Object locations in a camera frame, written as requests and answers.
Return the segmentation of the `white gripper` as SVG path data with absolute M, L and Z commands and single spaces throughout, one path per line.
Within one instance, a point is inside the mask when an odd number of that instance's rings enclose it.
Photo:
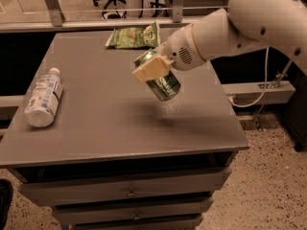
M 161 54 L 154 56 L 136 67 L 132 74 L 139 82 L 152 81 L 169 74 L 173 67 L 188 71 L 205 63 L 196 47 L 192 25 L 187 25 L 173 32 L 167 40 L 156 48 Z

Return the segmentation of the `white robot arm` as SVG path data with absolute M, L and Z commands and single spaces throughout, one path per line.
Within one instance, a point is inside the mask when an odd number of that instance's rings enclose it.
M 174 33 L 132 74 L 140 82 L 188 71 L 205 62 L 273 47 L 307 72 L 307 7 L 300 0 L 228 0 Z

